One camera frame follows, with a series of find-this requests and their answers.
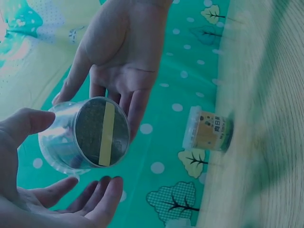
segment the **cup rim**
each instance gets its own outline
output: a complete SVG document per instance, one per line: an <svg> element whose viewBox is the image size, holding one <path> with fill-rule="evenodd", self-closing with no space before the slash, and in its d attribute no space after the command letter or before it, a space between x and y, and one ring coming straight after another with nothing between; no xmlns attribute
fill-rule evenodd
<svg viewBox="0 0 304 228"><path fill-rule="evenodd" d="M94 100L94 99L101 99L101 100L104 100L106 102L110 102L112 103L118 110L120 110L122 116L124 117L124 120L127 124L127 128L128 128L128 144L126 146L126 149L125 149L125 152L123 154L123 156L120 157L120 159L115 162L114 164L112 165L109 165L109 166L103 166L103 165L97 165L95 163L93 163L92 161L90 161L84 154L84 152L82 151L82 149L80 148L79 144L78 144L78 140L77 140L77 137L76 137L76 123L77 123L77 119L78 119L78 116L81 112L81 108L86 104L88 103L89 101L91 100ZM89 98L87 100L84 100L82 101L82 105L79 109L79 111L77 112L77 114L75 115L74 117L74 120L73 120L73 138L74 138L74 143L78 149L78 151L80 151L81 155L83 156L83 158L89 162L89 164L91 164L93 167L96 167L96 168L109 168L109 167L113 167L114 165L118 164L124 157L125 155L127 154L128 150L129 150L129 147L130 147L130 139L131 139L131 128L130 128L130 125L129 125L129 121L128 121L128 118L126 116L126 114L124 113L124 111L121 109L121 107L114 101L112 101L111 99L107 98L107 97L103 97L103 96L96 96L96 97L92 97L92 98Z"/></svg>

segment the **fingers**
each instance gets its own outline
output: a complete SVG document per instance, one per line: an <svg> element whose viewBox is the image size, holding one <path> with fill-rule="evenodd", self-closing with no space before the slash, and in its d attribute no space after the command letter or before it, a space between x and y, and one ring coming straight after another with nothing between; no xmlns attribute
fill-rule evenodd
<svg viewBox="0 0 304 228"><path fill-rule="evenodd" d="M77 49L68 77L65 80L60 93L52 101L52 104L56 105L60 102L71 100L85 81L91 66L91 61L88 59L86 52L80 45Z"/></svg>
<svg viewBox="0 0 304 228"><path fill-rule="evenodd" d="M133 95L133 93L122 94L120 101L119 101L119 106L123 109L124 113L127 116L129 114L129 108L130 108L130 104L131 104L132 95Z"/></svg>
<svg viewBox="0 0 304 228"><path fill-rule="evenodd" d="M123 179L120 177L113 178L100 202L85 217L95 223L97 226L107 227L117 209L123 192Z"/></svg>
<svg viewBox="0 0 304 228"><path fill-rule="evenodd" d="M100 86L90 80L90 98L96 96L105 96L105 87Z"/></svg>
<svg viewBox="0 0 304 228"><path fill-rule="evenodd" d="M131 141L136 136L139 125L143 119L151 90L138 90L133 93L128 120L131 128Z"/></svg>
<svg viewBox="0 0 304 228"><path fill-rule="evenodd" d="M43 189L33 189L31 192L45 208L56 205L59 200L70 192L78 183L77 178L69 177Z"/></svg>
<svg viewBox="0 0 304 228"><path fill-rule="evenodd" d="M114 101L115 103L119 104L120 94L113 91L108 91L108 98Z"/></svg>
<svg viewBox="0 0 304 228"><path fill-rule="evenodd" d="M77 211L80 211L91 198L97 184L98 181L91 182L77 197L77 199L66 209L66 211L68 213L75 213Z"/></svg>
<svg viewBox="0 0 304 228"><path fill-rule="evenodd" d="M19 147L26 137L44 131L54 119L54 113L23 108L0 122L0 131L7 133Z"/></svg>
<svg viewBox="0 0 304 228"><path fill-rule="evenodd" d="M77 212L79 215L86 215L90 211L92 211L98 202L102 199L104 196L105 190L108 187L108 184L110 183L111 178L108 176L103 177L97 184L92 196L87 201L87 203L83 206L83 208Z"/></svg>

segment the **plastic lid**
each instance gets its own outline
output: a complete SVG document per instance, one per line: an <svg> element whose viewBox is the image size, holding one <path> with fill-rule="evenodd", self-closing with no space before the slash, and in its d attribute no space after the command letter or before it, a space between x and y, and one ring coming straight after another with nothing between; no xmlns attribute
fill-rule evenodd
<svg viewBox="0 0 304 228"><path fill-rule="evenodd" d="M186 131L184 135L184 140L182 142L182 147L185 150L192 150L193 144L194 144L194 139L197 134L198 130L198 123L200 120L200 112L201 112L201 107L200 106L194 106L191 107L189 117L188 117L188 122L186 125Z"/></svg>

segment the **white polka dot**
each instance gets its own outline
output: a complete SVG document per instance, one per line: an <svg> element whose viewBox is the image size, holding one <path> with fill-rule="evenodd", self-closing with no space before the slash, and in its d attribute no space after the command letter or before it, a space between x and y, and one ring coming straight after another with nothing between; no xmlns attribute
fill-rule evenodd
<svg viewBox="0 0 304 228"><path fill-rule="evenodd" d="M188 22L194 22L194 18L187 18Z"/></svg>
<svg viewBox="0 0 304 228"><path fill-rule="evenodd" d="M182 78L187 78L187 77L188 77L188 72L183 70L183 71L180 73L180 76L181 76Z"/></svg>
<svg viewBox="0 0 304 228"><path fill-rule="evenodd" d="M205 184L206 182L206 177L207 177L207 173L202 173L200 176L199 176L199 181L201 184Z"/></svg>
<svg viewBox="0 0 304 228"><path fill-rule="evenodd" d="M198 60L197 63L200 64L200 65L204 65L205 64L205 62L203 60Z"/></svg>
<svg viewBox="0 0 304 228"><path fill-rule="evenodd" d="M151 171L155 174L161 174L165 170L165 166L161 162L155 162L151 165Z"/></svg>
<svg viewBox="0 0 304 228"><path fill-rule="evenodd" d="M223 22L220 22L220 21L219 21L219 22L217 23L217 26L218 26L219 28L222 28L222 27L225 26L225 24L224 24Z"/></svg>
<svg viewBox="0 0 304 228"><path fill-rule="evenodd" d="M78 174L69 175L69 177L75 177L78 181L80 181L80 176Z"/></svg>
<svg viewBox="0 0 304 228"><path fill-rule="evenodd" d="M222 50L218 50L218 49L213 49L212 52L214 54L218 54L218 55L222 55L223 54L223 51Z"/></svg>
<svg viewBox="0 0 304 228"><path fill-rule="evenodd" d="M219 86L219 85L222 84L222 81L221 81L221 80L218 80L218 79L216 79L216 78L212 79L212 82L213 82L214 84L216 84L217 86Z"/></svg>
<svg viewBox="0 0 304 228"><path fill-rule="evenodd" d="M173 29L173 34L178 35L181 31L177 28Z"/></svg>
<svg viewBox="0 0 304 228"><path fill-rule="evenodd" d="M181 104L173 104L172 109L176 112L181 112L183 110L183 107Z"/></svg>
<svg viewBox="0 0 304 228"><path fill-rule="evenodd" d="M34 168L36 168L36 169L40 169L41 166L42 166L42 164L43 164L43 161L42 161L41 158L36 158L36 159L33 161L33 166L34 166Z"/></svg>
<svg viewBox="0 0 304 228"><path fill-rule="evenodd" d="M204 5L206 7L210 7L210 6L212 6L212 1L211 0L204 0Z"/></svg>
<svg viewBox="0 0 304 228"><path fill-rule="evenodd" d="M191 46L189 44L184 45L184 49L189 50L191 49Z"/></svg>
<svg viewBox="0 0 304 228"><path fill-rule="evenodd" d="M144 123L141 125L140 131L143 134L151 134L151 132L153 131L153 127L148 123Z"/></svg>
<svg viewBox="0 0 304 228"><path fill-rule="evenodd" d="M195 94L196 94L196 96L198 96L198 97L204 97L204 96L205 96L204 94L202 94L202 93L200 93L200 92L196 92Z"/></svg>
<svg viewBox="0 0 304 228"><path fill-rule="evenodd" d="M161 87L169 87L169 84L167 84L167 83L161 83L160 86Z"/></svg>
<svg viewBox="0 0 304 228"><path fill-rule="evenodd" d="M124 202L126 198L127 198L127 193L123 190L123 194L122 197L120 198L120 202Z"/></svg>

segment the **dark green powder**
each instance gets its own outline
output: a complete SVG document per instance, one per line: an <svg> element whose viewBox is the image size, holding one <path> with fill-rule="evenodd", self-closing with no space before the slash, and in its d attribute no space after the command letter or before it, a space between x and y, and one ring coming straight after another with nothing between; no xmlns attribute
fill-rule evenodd
<svg viewBox="0 0 304 228"><path fill-rule="evenodd" d="M89 100L80 109L76 120L76 138L84 155L98 165L106 101ZM115 107L110 165L117 163L125 154L130 140L129 128L122 110Z"/></svg>

